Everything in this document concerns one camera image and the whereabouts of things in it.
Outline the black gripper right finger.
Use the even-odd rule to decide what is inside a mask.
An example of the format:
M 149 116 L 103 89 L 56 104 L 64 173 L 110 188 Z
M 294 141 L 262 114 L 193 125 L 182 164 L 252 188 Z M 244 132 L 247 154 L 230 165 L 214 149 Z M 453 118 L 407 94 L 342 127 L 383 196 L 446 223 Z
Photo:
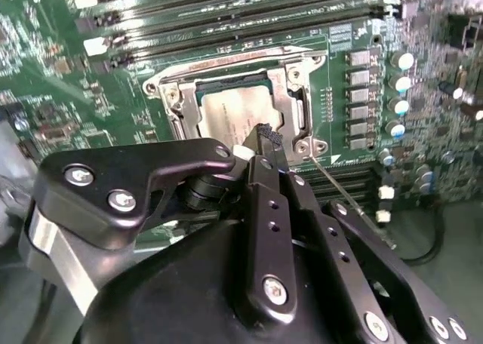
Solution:
M 460 318 L 372 231 L 364 214 L 339 201 L 320 207 L 310 185 L 289 171 L 280 134 L 267 127 L 269 162 L 295 217 L 327 267 L 334 322 L 344 343 L 477 343 Z

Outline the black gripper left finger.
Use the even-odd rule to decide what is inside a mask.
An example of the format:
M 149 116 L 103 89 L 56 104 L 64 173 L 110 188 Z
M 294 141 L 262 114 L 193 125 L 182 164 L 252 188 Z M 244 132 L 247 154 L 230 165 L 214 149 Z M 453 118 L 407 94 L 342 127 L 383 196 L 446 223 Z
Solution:
M 113 279 L 204 227 L 273 219 L 291 230 L 267 127 L 252 130 L 240 155 L 212 138 L 50 155 L 23 232 L 28 267 L 56 278 L 85 321 Z

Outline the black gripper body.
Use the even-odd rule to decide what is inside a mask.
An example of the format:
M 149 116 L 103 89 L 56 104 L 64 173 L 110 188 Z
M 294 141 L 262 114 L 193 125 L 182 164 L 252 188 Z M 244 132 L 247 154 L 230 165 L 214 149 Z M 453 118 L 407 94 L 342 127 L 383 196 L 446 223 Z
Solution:
M 366 343 L 362 316 L 288 223 L 204 227 L 105 286 L 83 343 Z

